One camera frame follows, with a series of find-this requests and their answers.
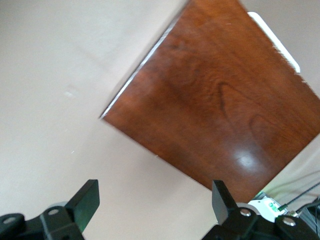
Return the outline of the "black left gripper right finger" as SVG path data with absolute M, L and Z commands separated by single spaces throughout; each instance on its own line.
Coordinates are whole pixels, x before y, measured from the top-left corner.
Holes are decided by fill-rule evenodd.
M 222 180 L 212 182 L 217 225 L 202 240 L 320 240 L 301 218 L 280 215 L 270 222 L 248 207 L 238 207 Z

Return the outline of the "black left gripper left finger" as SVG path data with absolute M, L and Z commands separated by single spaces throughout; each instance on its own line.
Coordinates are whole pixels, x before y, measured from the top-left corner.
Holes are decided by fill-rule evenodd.
M 99 182 L 89 179 L 64 206 L 29 220 L 21 213 L 0 216 L 0 240 L 85 240 L 83 232 L 99 205 Z

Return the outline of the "light wood drawer white handle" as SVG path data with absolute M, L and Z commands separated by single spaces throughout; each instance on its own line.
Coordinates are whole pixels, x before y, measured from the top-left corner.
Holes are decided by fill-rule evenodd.
M 264 32 L 264 34 L 269 38 L 269 40 L 272 42 L 275 49 L 285 58 L 285 60 L 294 69 L 294 71 L 297 74 L 300 74 L 301 73 L 300 65 L 293 58 L 293 56 L 289 53 L 289 51 L 282 44 L 282 42 L 278 39 L 278 37 L 271 30 L 271 28 L 262 19 L 262 17 L 258 13 L 253 12 L 253 11 L 249 11 L 249 12 L 247 12 L 247 14 L 259 26 L 259 28 Z

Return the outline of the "dark brown wooden cabinet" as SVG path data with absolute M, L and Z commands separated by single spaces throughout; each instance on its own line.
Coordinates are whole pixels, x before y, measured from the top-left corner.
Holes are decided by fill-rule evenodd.
M 102 117 L 247 202 L 320 134 L 320 99 L 239 0 L 189 0 Z

